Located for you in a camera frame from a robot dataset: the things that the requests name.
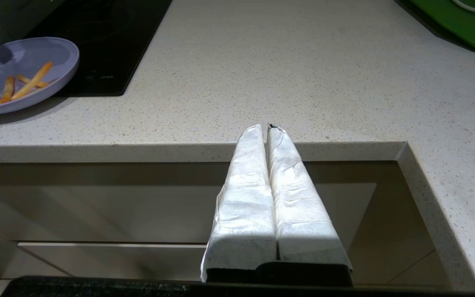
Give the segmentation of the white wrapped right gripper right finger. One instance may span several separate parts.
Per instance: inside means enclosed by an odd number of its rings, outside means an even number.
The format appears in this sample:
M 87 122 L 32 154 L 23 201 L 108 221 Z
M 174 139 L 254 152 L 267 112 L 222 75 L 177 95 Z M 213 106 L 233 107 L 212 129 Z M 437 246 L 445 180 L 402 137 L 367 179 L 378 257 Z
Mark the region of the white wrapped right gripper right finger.
M 270 125 L 266 147 L 280 260 L 339 264 L 351 272 L 347 252 L 288 132 Z

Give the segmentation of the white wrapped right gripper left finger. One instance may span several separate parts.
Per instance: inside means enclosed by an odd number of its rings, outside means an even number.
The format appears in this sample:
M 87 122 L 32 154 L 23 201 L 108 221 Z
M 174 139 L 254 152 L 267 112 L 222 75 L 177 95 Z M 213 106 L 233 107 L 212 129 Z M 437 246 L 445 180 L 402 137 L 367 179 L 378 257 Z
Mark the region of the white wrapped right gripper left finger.
M 202 282 L 219 271 L 254 272 L 277 257 L 275 207 L 260 124 L 236 142 L 226 180 L 216 198 L 209 242 L 200 265 Z

